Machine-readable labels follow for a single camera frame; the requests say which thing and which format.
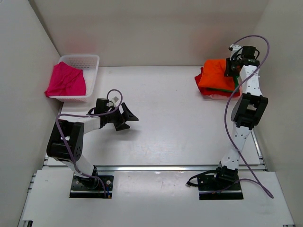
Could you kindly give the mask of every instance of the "pink towel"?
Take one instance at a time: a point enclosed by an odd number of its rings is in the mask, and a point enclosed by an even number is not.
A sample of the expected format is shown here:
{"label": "pink towel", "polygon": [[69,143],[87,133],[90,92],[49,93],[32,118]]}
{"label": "pink towel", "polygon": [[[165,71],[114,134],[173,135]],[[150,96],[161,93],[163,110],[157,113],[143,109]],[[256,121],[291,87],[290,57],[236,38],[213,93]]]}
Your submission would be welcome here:
{"label": "pink towel", "polygon": [[53,67],[53,73],[45,95],[84,96],[86,94],[83,70],[74,69],[63,61]]}

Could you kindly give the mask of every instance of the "red cloth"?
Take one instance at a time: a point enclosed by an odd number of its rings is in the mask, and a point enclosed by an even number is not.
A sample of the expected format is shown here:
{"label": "red cloth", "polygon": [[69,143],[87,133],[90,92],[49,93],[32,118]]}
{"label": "red cloth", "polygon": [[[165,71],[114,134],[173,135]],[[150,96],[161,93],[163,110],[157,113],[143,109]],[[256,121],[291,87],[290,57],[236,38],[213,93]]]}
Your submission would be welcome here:
{"label": "red cloth", "polygon": [[63,61],[53,67],[53,73],[45,95],[84,96],[86,85],[83,70],[75,69]]}
{"label": "red cloth", "polygon": [[[203,73],[203,67],[201,67],[201,73],[195,77],[195,81],[196,81],[196,84],[198,86],[201,78],[202,78],[202,73]],[[199,87],[198,86],[198,89],[200,90],[200,93],[204,96],[210,96],[210,95],[221,95],[221,96],[226,96],[226,97],[230,97],[231,96],[231,92],[227,92],[227,91],[220,91],[220,90],[214,90],[214,89],[211,89],[211,88],[208,88],[208,87]],[[233,97],[238,97],[240,96],[240,92],[236,92],[234,94]]]}

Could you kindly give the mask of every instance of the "black mounting plate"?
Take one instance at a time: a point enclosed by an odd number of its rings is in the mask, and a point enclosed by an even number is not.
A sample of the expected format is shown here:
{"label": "black mounting plate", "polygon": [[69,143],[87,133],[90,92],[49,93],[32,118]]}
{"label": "black mounting plate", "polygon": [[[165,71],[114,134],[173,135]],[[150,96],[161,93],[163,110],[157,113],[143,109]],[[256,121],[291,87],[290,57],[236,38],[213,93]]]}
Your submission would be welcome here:
{"label": "black mounting plate", "polygon": [[114,184],[114,176],[112,175],[98,175],[103,181],[105,187],[106,181],[110,181],[108,185],[109,190],[109,197],[104,196],[104,191],[102,185],[99,185],[96,189],[88,189],[84,185],[82,185],[79,181],[77,176],[73,176],[71,182],[71,191],[70,191],[70,198],[96,198],[96,199],[111,199],[113,194],[113,184]]}
{"label": "black mounting plate", "polygon": [[226,185],[218,184],[213,175],[198,177],[199,200],[243,200],[243,193],[240,182],[235,183],[230,188],[221,193],[201,194],[200,191],[217,191],[225,188]]}

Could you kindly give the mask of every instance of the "gray wall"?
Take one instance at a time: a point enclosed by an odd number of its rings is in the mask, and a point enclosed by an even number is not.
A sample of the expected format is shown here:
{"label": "gray wall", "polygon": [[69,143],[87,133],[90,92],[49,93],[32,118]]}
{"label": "gray wall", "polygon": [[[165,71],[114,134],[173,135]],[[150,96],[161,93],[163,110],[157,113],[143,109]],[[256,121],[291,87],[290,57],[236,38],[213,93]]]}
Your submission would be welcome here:
{"label": "gray wall", "polygon": [[59,54],[28,1],[3,0],[0,22],[0,226],[14,227],[58,113],[44,91]]}
{"label": "gray wall", "polygon": [[269,170],[276,171],[297,226],[303,226],[303,1],[272,0],[255,33],[271,44],[260,71],[268,107],[256,128]]}
{"label": "gray wall", "polygon": [[268,0],[32,0],[61,55],[100,66],[201,65],[251,34]]}

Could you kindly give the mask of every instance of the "folded cloth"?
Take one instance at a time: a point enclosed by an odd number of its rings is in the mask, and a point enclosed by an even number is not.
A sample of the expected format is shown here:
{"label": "folded cloth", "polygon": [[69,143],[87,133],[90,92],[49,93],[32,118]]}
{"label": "folded cloth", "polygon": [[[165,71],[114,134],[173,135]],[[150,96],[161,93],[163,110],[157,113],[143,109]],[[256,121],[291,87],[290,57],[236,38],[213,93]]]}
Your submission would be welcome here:
{"label": "folded cloth", "polygon": [[75,69],[63,61],[53,67],[53,73],[45,95],[84,96],[86,85],[83,70]]}
{"label": "folded cloth", "polygon": [[[231,93],[239,85],[237,78],[225,77],[226,60],[207,60],[201,73],[195,77],[196,84],[202,95],[231,96]],[[240,96],[237,91],[234,97]]]}

